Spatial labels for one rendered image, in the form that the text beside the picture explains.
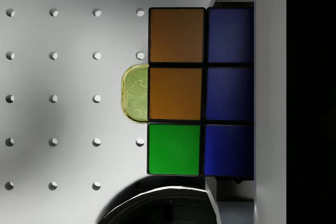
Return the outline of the black plate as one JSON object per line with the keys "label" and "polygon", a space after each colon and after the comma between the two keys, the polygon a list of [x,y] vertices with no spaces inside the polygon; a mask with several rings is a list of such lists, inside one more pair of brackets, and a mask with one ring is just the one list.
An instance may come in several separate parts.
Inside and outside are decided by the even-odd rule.
{"label": "black plate", "polygon": [[166,186],[126,200],[97,224],[218,224],[218,221],[206,190]]}

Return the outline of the puzzle cube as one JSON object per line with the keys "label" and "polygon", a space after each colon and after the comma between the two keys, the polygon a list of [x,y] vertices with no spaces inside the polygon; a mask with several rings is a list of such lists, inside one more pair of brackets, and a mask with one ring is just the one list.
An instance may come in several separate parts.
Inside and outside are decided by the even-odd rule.
{"label": "puzzle cube", "polygon": [[254,9],[149,10],[151,175],[254,177]]}

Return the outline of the flat-sided can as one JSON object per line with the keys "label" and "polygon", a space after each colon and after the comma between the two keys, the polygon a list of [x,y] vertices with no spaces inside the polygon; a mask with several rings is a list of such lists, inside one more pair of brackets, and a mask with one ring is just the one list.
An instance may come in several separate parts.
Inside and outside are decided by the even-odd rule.
{"label": "flat-sided can", "polygon": [[134,123],[148,122],[148,68],[147,64],[128,68],[121,80],[121,109]]}

